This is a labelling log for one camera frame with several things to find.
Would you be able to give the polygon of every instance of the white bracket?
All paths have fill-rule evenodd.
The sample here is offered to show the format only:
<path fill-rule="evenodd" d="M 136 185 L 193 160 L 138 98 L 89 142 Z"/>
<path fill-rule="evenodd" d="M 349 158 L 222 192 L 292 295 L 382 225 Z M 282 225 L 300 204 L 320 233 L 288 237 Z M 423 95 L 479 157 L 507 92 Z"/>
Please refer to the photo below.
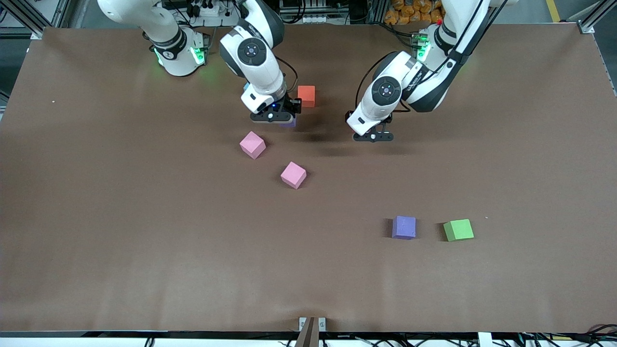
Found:
<path fill-rule="evenodd" d="M 300 317 L 300 319 L 298 319 L 298 331 L 302 330 L 302 327 L 304 326 L 304 323 L 307 321 L 306 317 Z M 325 332 L 326 330 L 326 317 L 319 317 L 319 320 L 317 321 L 319 323 L 319 331 L 320 332 Z"/>
<path fill-rule="evenodd" d="M 478 345 L 480 347 L 492 347 L 493 334 L 487 332 L 478 332 Z"/>

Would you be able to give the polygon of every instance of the black cable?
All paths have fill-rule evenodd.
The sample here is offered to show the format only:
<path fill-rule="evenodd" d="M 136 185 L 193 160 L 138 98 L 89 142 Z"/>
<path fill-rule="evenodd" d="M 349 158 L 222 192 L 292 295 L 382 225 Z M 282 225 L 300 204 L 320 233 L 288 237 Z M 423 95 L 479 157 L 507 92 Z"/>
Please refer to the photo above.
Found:
<path fill-rule="evenodd" d="M 377 64 L 379 64 L 381 61 L 383 61 L 387 56 L 389 56 L 392 53 L 395 53 L 395 52 L 390 52 L 390 53 L 386 54 L 385 56 L 379 58 L 379 60 L 376 61 L 375 64 L 373 64 L 373 66 L 371 66 L 371 68 L 368 69 L 368 71 L 364 74 L 364 77 L 362 77 L 362 81 L 360 81 L 360 84 L 358 85 L 358 90 L 355 92 L 354 107 L 358 106 L 358 95 L 360 95 L 360 88 L 362 88 L 362 83 L 364 83 L 364 80 L 366 79 L 366 76 L 368 76 L 368 74 L 371 73 L 371 70 L 373 70 L 377 66 Z"/>
<path fill-rule="evenodd" d="M 291 66 L 291 64 L 289 64 L 288 62 L 282 60 L 281 58 L 276 57 L 276 60 L 282 62 L 285 65 L 287 65 L 294 72 L 294 75 L 296 76 L 296 79 L 294 80 L 294 84 L 291 86 L 290 89 L 287 90 L 287 92 L 290 92 L 290 91 L 294 90 L 298 86 L 298 72 L 294 69 L 293 66 Z"/>
<path fill-rule="evenodd" d="M 390 341 L 388 341 L 388 340 L 379 340 L 379 341 L 377 341 L 377 343 L 375 343 L 375 345 L 379 345 L 382 342 L 387 343 L 390 347 L 394 347 L 394 345 Z"/>
<path fill-rule="evenodd" d="M 283 23 L 286 23 L 286 24 L 297 23 L 298 20 L 299 20 L 298 18 L 300 18 L 300 13 L 301 12 L 302 12 L 302 0 L 298 0 L 298 14 L 296 14 L 296 16 L 290 22 L 288 22 L 286 20 L 283 20 Z"/>
<path fill-rule="evenodd" d="M 381 23 L 381 22 L 368 22 L 367 24 L 379 25 L 380 27 L 386 29 L 387 31 L 389 31 L 389 32 L 391 32 L 393 34 L 398 34 L 398 35 L 406 36 L 406 37 L 412 37 L 412 34 L 410 34 L 410 33 L 404 33 L 402 31 L 398 31 L 398 30 L 392 28 L 391 26 L 389 27 L 386 24 Z"/>
<path fill-rule="evenodd" d="M 178 13 L 182 16 L 182 18 L 184 18 L 184 21 L 186 22 L 186 24 L 189 26 L 189 28 L 194 29 L 193 26 L 191 25 L 190 21 L 188 19 L 186 19 L 186 16 L 184 16 L 184 13 L 182 13 L 182 11 L 180 11 L 177 7 L 176 4 L 173 3 L 173 1 L 169 2 L 173 8 L 178 11 Z"/>
<path fill-rule="evenodd" d="M 302 18 L 304 17 L 304 14 L 306 13 L 306 10 L 307 10 L 307 2 L 306 2 L 306 0 L 298 0 L 298 14 L 296 14 L 296 16 L 290 22 L 287 22 L 287 21 L 283 20 L 283 23 L 295 24 L 297 22 L 300 22 L 302 20 Z"/>
<path fill-rule="evenodd" d="M 9 13 L 9 11 L 8 11 L 8 10 L 3 9 L 2 7 L 0 7 L 0 14 L 4 14 L 4 15 L 2 16 L 2 19 L 0 19 L 0 23 L 2 23 L 2 22 L 4 21 L 4 19 L 6 19 L 6 15 L 7 15 L 7 13 Z"/>
<path fill-rule="evenodd" d="M 144 347 L 153 347 L 154 346 L 154 337 L 149 337 L 146 339 L 146 344 Z"/>
<path fill-rule="evenodd" d="M 430 340 L 430 338 L 427 338 L 426 340 L 422 340 L 422 341 L 420 341 L 420 343 L 418 343 L 418 344 L 416 345 L 416 347 L 420 347 L 420 345 L 422 345 L 424 342 L 427 342 L 428 340 Z"/>
<path fill-rule="evenodd" d="M 597 333 L 597 332 L 599 332 L 599 331 L 601 331 L 601 330 L 604 330 L 604 329 L 606 329 L 606 328 L 615 328 L 615 327 L 617 327 L 617 324 L 605 324 L 605 325 L 603 325 L 603 326 L 601 326 L 601 327 L 599 327 L 599 328 L 596 328 L 596 329 L 590 330 L 590 331 L 588 331 L 587 333 L 588 333 L 588 334 L 594 334 L 594 333 Z"/>
<path fill-rule="evenodd" d="M 402 100 L 402 99 L 401 99 L 401 100 L 399 100 L 399 104 L 400 104 L 401 106 L 403 106 L 404 110 L 394 110 L 394 111 L 392 111 L 392 112 L 407 113 L 407 112 L 411 112 L 411 111 L 412 111 L 409 107 L 407 107 L 407 105 L 405 105 L 405 104 L 403 103 L 403 100 Z M 459 346 L 459 347 L 463 347 L 463 345 L 461 345 L 460 343 L 456 343 L 456 342 L 454 342 L 454 341 L 450 341 L 450 340 L 448 340 L 448 339 L 445 339 L 445 340 L 446 340 L 446 341 L 448 341 L 448 342 L 451 342 L 451 343 L 453 343 L 453 344 L 455 344 L 455 345 L 457 345 L 457 346 Z"/>
<path fill-rule="evenodd" d="M 543 333 L 538 333 L 538 335 L 540 335 L 540 337 L 542 337 L 545 340 L 547 340 L 551 345 L 553 345 L 553 347 L 561 347 L 560 345 L 554 343 L 553 340 L 549 339 L 549 337 L 544 335 Z"/>
<path fill-rule="evenodd" d="M 486 31 L 488 31 L 488 29 L 491 27 L 493 22 L 495 22 L 495 19 L 499 15 L 499 12 L 501 12 L 501 10 L 503 9 L 503 7 L 506 5 L 507 2 L 508 0 L 503 0 L 502 5 L 499 6 L 499 8 L 493 13 L 493 15 L 491 16 L 491 19 L 489 20 L 489 23 L 486 25 L 486 28 L 484 28 L 484 31 L 482 32 L 482 36 L 480 36 L 480 39 L 478 40 L 478 42 L 482 40 L 482 38 L 484 37 L 484 34 L 486 34 Z"/>
<path fill-rule="evenodd" d="M 454 47 L 450 50 L 450 52 L 452 52 L 452 51 L 456 51 L 456 49 L 458 48 L 458 45 L 459 45 L 459 44 L 461 43 L 461 41 L 463 40 L 463 37 L 465 37 L 465 34 L 467 33 L 467 30 L 469 29 L 469 26 L 471 25 L 471 23 L 473 22 L 473 20 L 476 18 L 476 15 L 478 14 L 478 11 L 480 10 L 480 7 L 481 7 L 481 6 L 482 6 L 482 1 L 480 1 L 480 2 L 478 3 L 478 6 L 476 6 L 476 10 L 475 10 L 475 11 L 473 11 L 473 15 L 471 15 L 471 19 L 470 19 L 469 23 L 467 23 L 467 25 L 465 26 L 465 29 L 463 30 L 463 33 L 462 33 L 462 34 L 461 34 L 461 36 L 460 36 L 461 38 L 460 38 L 460 39 L 458 40 L 458 42 L 454 45 Z M 433 75 L 434 75 L 435 73 L 437 73 L 437 71 L 439 71 L 442 67 L 444 67 L 445 63 L 447 63 L 447 62 L 448 62 L 448 60 L 450 60 L 450 57 L 449 57 L 449 56 L 448 56 L 448 57 L 446 57 L 446 58 L 444 59 L 444 61 L 441 63 L 441 65 L 440 65 L 438 68 L 436 68 L 435 70 L 431 71 L 431 73 L 428 75 L 428 77 L 423 78 L 423 79 L 422 79 L 422 81 L 420 81 L 419 83 L 422 83 L 422 82 L 428 81 L 428 80 L 429 80 L 429 78 L 433 77 Z"/>

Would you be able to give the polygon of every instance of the power strip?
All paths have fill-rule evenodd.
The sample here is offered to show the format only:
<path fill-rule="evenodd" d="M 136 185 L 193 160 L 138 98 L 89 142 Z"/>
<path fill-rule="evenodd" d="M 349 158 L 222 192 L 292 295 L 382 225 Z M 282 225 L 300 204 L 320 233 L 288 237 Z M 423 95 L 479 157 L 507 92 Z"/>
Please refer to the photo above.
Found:
<path fill-rule="evenodd" d="M 327 19 L 325 15 L 305 15 L 302 23 L 325 23 Z"/>
<path fill-rule="evenodd" d="M 212 0 L 212 8 L 208 7 L 199 9 L 200 17 L 218 17 L 218 14 L 221 12 L 221 4 L 219 0 Z"/>

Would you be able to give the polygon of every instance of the metal frame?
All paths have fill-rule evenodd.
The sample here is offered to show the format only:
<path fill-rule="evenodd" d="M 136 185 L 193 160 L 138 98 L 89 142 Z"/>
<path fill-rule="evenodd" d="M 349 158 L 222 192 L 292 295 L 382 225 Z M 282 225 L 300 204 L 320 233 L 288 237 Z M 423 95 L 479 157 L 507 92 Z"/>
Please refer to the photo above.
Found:
<path fill-rule="evenodd" d="M 582 34 L 595 33 L 594 25 L 604 17 L 613 7 L 617 5 L 617 0 L 601 0 L 596 7 L 591 10 L 589 15 L 583 20 L 578 21 L 578 27 Z"/>
<path fill-rule="evenodd" d="M 9 102 L 10 94 L 0 89 L 0 101 Z"/>
<path fill-rule="evenodd" d="M 2 7 L 26 27 L 35 38 L 43 37 L 45 27 L 51 22 L 26 0 L 0 0 Z"/>
<path fill-rule="evenodd" d="M 17 19 L 23 28 L 0 28 L 0 38 L 40 39 L 45 27 L 63 27 L 69 15 L 69 9 L 76 0 L 60 0 L 54 16 L 49 21 L 27 0 L 0 0 L 2 7 Z"/>

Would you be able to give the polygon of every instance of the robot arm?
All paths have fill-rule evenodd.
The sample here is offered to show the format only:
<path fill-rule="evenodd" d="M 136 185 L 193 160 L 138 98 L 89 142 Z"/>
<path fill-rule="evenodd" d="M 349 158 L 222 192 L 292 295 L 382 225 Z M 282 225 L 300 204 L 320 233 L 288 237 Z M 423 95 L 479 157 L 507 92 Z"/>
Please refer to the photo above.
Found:
<path fill-rule="evenodd" d="M 443 0 L 446 16 L 418 37 L 429 43 L 417 55 L 393 52 L 377 68 L 373 82 L 347 119 L 357 141 L 391 141 L 394 137 L 375 126 L 391 120 L 392 111 L 405 100 L 417 112 L 435 110 L 489 24 L 489 5 L 517 0 Z"/>
<path fill-rule="evenodd" d="M 241 99 L 253 122 L 291 123 L 301 111 L 301 101 L 289 97 L 271 50 L 283 41 L 283 21 L 262 0 L 241 0 L 239 5 L 249 14 L 221 39 L 221 57 L 249 82 Z"/>
<path fill-rule="evenodd" d="M 158 0 L 98 0 L 101 11 L 117 23 L 139 26 L 154 45 L 159 64 L 174 76 L 186 76 L 205 64 L 204 35 L 180 27 Z"/>

